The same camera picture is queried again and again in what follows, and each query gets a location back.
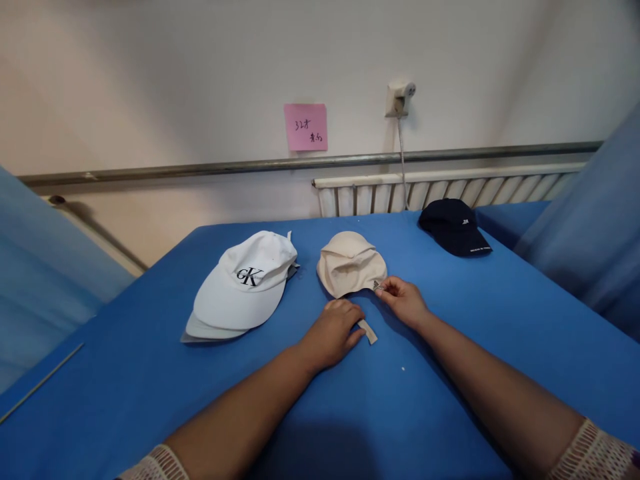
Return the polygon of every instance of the blue curtain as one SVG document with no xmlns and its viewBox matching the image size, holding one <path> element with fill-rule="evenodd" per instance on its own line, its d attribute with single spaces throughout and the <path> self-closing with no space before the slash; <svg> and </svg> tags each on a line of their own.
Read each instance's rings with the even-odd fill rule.
<svg viewBox="0 0 640 480">
<path fill-rule="evenodd" d="M 132 281 L 0 167 L 0 393 Z"/>
<path fill-rule="evenodd" d="M 514 251 L 640 341 L 640 104 Z"/>
</svg>

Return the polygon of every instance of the white radiator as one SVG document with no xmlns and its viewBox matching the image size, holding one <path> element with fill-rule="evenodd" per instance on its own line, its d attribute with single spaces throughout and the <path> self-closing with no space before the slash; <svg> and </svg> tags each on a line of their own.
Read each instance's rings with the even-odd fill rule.
<svg viewBox="0 0 640 480">
<path fill-rule="evenodd" d="M 434 200 L 462 199 L 471 208 L 553 199 L 586 162 L 407 173 L 409 209 Z M 385 173 L 316 179 L 323 217 L 403 210 L 402 175 Z"/>
</svg>

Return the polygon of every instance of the navy baseball cap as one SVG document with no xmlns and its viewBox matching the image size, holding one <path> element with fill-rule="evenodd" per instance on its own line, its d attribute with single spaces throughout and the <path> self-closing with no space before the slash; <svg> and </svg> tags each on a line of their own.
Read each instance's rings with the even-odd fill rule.
<svg viewBox="0 0 640 480">
<path fill-rule="evenodd" d="M 431 202 L 422 210 L 418 225 L 432 234 L 438 245 L 456 257 L 476 257 L 493 251 L 478 231 L 473 210 L 462 200 Z"/>
</svg>

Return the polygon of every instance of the power cord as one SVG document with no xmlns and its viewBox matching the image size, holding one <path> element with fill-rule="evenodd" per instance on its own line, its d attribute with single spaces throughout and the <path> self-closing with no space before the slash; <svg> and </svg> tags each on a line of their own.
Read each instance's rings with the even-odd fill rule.
<svg viewBox="0 0 640 480">
<path fill-rule="evenodd" d="M 404 193 L 404 210 L 409 210 L 409 194 L 407 192 L 407 181 L 405 179 L 405 148 L 402 144 L 402 117 L 398 116 L 398 139 L 400 140 L 400 164 L 402 165 L 402 188 Z"/>
</svg>

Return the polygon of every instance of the hand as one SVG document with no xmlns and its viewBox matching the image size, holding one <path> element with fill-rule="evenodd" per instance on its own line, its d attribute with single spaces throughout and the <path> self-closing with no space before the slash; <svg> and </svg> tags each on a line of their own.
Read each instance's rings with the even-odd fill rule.
<svg viewBox="0 0 640 480">
<path fill-rule="evenodd" d="M 419 330 L 433 316 L 414 284 L 398 277 L 387 277 L 382 282 L 382 287 L 384 290 L 378 289 L 375 294 L 409 328 Z"/>
<path fill-rule="evenodd" d="M 300 340 L 297 350 L 312 373 L 332 367 L 355 347 L 365 331 L 351 332 L 365 318 L 360 307 L 348 300 L 332 300 Z"/>
</svg>

